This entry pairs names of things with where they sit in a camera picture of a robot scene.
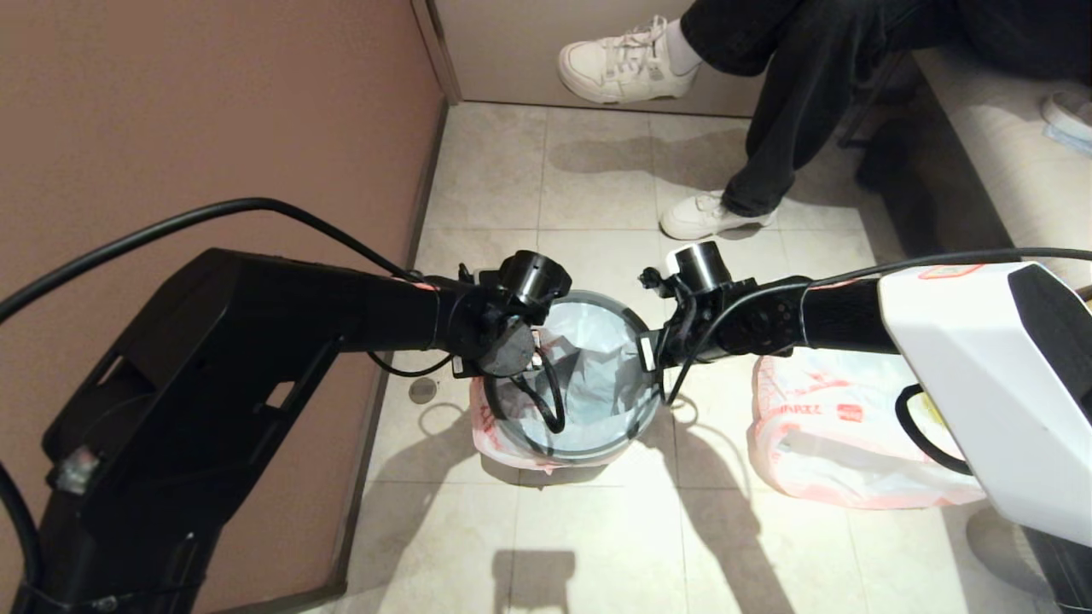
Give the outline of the grey ribbed rounded object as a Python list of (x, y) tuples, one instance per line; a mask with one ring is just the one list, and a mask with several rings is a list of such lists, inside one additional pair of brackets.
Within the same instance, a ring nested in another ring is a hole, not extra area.
[(992, 507), (968, 518), (968, 547), (980, 564), (1002, 582), (1041, 599), (1053, 597), (1037, 556), (1022, 527)]

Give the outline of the grey-brown door frame post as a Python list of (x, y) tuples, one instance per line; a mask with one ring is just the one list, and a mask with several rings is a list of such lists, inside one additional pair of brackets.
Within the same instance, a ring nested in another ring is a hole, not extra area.
[(439, 16), (436, 0), (410, 0), (410, 4), (412, 4), (415, 20), (417, 20), (418, 28), (422, 32), (422, 42), (424, 42), (429, 60), (432, 62), (434, 75), (444, 93), (446, 101), (451, 106), (456, 106), (464, 98), (459, 80), (456, 80), (454, 63), (447, 47), (444, 28), (442, 28), (442, 20)]

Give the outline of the black bench leg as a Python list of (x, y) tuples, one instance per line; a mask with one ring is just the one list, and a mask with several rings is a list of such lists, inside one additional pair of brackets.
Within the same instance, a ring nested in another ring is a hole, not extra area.
[(882, 123), (863, 153), (857, 184), (880, 194), (886, 214), (909, 255), (939, 253), (938, 203), (914, 167), (918, 131), (907, 119)]

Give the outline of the white round object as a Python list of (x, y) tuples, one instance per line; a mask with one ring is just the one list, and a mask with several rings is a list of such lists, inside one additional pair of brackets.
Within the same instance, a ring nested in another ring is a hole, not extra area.
[(1092, 101), (1073, 92), (1054, 92), (1042, 101), (1044, 135), (1073, 147), (1092, 147)]

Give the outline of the white sock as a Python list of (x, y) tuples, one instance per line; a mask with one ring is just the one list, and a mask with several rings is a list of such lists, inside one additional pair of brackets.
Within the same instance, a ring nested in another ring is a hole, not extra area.
[(665, 39), (672, 74), (678, 76), (690, 74), (703, 63), (700, 55), (682, 34), (680, 20), (670, 20), (665, 29)]

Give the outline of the black trousers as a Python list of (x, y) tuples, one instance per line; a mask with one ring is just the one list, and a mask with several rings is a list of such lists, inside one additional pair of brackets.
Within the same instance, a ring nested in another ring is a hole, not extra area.
[(891, 52), (965, 43), (1014, 74), (1092, 84), (1092, 0), (695, 0), (680, 31), (707, 66), (764, 75), (721, 198), (741, 217), (780, 205)]

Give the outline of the white red plastic bag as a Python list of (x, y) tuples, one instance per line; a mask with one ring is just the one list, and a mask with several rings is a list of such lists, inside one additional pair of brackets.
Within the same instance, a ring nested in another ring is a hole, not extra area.
[(658, 376), (638, 357), (648, 326), (621, 302), (575, 291), (535, 329), (543, 370), (477, 378), (468, 389), (476, 450), (543, 473), (612, 463), (658, 413)]

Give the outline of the plain white sneaker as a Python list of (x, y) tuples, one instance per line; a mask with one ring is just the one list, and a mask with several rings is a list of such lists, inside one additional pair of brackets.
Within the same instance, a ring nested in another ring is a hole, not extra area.
[(670, 206), (658, 219), (658, 228), (672, 240), (697, 241), (722, 232), (767, 227), (776, 212), (749, 217), (729, 211), (723, 202), (724, 191), (698, 192)]

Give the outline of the white sneaker with grey laces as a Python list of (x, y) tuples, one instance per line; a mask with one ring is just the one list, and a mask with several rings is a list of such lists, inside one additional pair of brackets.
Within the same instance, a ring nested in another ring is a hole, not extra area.
[(668, 23), (656, 15), (621, 35), (565, 46), (558, 55), (563, 86), (581, 101), (601, 105), (678, 101), (693, 86), (700, 68), (682, 76), (670, 73)]

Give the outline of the used white pink-rimmed trash bag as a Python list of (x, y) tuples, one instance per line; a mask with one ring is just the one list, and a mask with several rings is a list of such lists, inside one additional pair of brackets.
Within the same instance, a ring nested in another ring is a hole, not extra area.
[(982, 501), (978, 479), (909, 439), (897, 397), (917, 378), (900, 355), (800, 347), (753, 365), (752, 469), (788, 496), (865, 510)]

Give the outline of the beige upholstered bench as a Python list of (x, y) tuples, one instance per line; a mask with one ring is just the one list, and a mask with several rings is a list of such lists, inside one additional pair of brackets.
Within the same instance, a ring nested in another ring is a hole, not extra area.
[(1056, 93), (1092, 101), (1080, 82), (1026, 80), (958, 46), (913, 54), (1010, 240), (1092, 250), (1092, 157), (1045, 135)]

